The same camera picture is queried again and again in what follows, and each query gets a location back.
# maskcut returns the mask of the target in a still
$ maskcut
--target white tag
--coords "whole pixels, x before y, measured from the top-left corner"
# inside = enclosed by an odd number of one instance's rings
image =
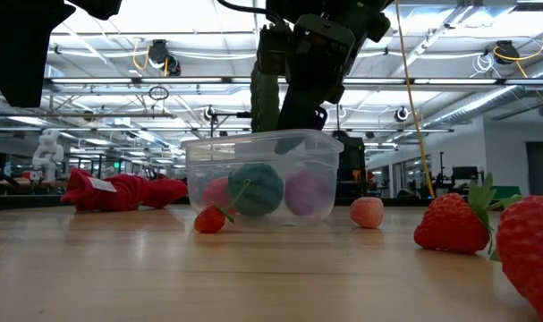
[[[104,180],[100,180],[97,178],[89,178],[89,180],[90,180],[90,183],[92,183],[92,187],[94,187],[94,189],[98,189],[102,191],[118,192],[116,188],[110,182],[105,182]]]
[[[30,180],[31,181],[38,181],[38,180],[40,180],[40,178],[42,178],[42,171],[41,170],[31,171],[30,172]]]

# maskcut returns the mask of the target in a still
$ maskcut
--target yellow cable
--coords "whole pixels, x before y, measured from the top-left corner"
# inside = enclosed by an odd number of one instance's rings
[[[412,101],[412,88],[410,76],[408,74],[408,64],[406,63],[406,50],[404,49],[404,36],[403,36],[403,27],[400,23],[400,10],[398,8],[398,0],[395,0],[396,7],[396,19],[398,20],[398,33],[400,35],[400,45],[403,52],[403,63],[404,63],[404,76],[406,78],[406,88],[408,89],[408,101],[411,104],[412,118],[414,119],[414,126],[416,127],[416,134],[418,135],[418,143],[420,146],[420,157],[422,159],[422,168],[426,175],[426,181],[428,185],[428,190],[432,199],[436,198],[434,194],[434,188],[432,187],[432,178],[430,177],[430,172],[428,171],[428,164],[426,163],[426,152],[424,151],[424,141],[422,140],[422,133],[420,132],[420,126],[418,124],[418,116],[414,110],[414,102]]]
[[[144,63],[144,67],[142,67],[142,66],[138,65],[138,62],[136,62],[136,49],[138,49],[138,44],[139,43],[140,43],[140,40],[136,39],[136,45],[134,46],[134,52],[132,53],[132,61],[134,62],[134,66],[136,66],[136,68],[143,71],[148,67],[149,46],[146,48],[146,62]]]
[[[515,63],[518,65],[518,68],[520,69],[520,72],[522,72],[523,77],[528,78],[528,74],[525,73],[525,71],[523,70],[522,64],[520,64],[520,62],[515,62]]]
[[[523,77],[529,78],[528,74],[523,69],[522,64],[520,64],[520,62],[515,62],[515,63],[518,65],[518,68],[520,69],[520,72],[522,72]],[[541,101],[543,102],[543,97],[541,96],[541,94],[539,94],[539,91],[536,90],[536,94],[538,94],[539,99],[541,99]]]
[[[496,46],[494,47],[494,55],[498,56],[498,57],[501,57],[501,58],[504,58],[505,60],[508,60],[508,61],[512,61],[512,62],[522,62],[524,60],[528,60],[528,59],[531,59],[533,57],[536,57],[536,56],[539,56],[539,54],[541,54],[541,52],[543,51],[543,44],[541,46],[541,48],[539,49],[539,51],[533,55],[529,55],[527,57],[523,57],[523,58],[512,58],[512,57],[506,57],[504,55],[500,55],[498,52],[497,52],[497,49],[499,49],[500,47]]]

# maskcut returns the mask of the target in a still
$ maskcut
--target green ball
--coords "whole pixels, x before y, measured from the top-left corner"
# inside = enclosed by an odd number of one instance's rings
[[[244,216],[258,217],[274,212],[283,200],[284,184],[273,167],[266,164],[244,165],[229,174],[227,194]]]

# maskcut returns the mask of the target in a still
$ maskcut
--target clear plastic bin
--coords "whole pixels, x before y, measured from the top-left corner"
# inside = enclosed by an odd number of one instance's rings
[[[182,148],[196,213],[208,204],[225,208],[237,198],[231,213],[238,225],[304,225],[321,222],[333,210],[344,145],[321,131],[185,141]],[[238,196],[241,182],[245,189]]]

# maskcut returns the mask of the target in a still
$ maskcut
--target desk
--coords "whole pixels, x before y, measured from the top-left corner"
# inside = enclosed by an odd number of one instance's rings
[[[536,321],[499,263],[421,250],[423,208],[380,230],[196,234],[189,206],[0,211],[0,321]]]

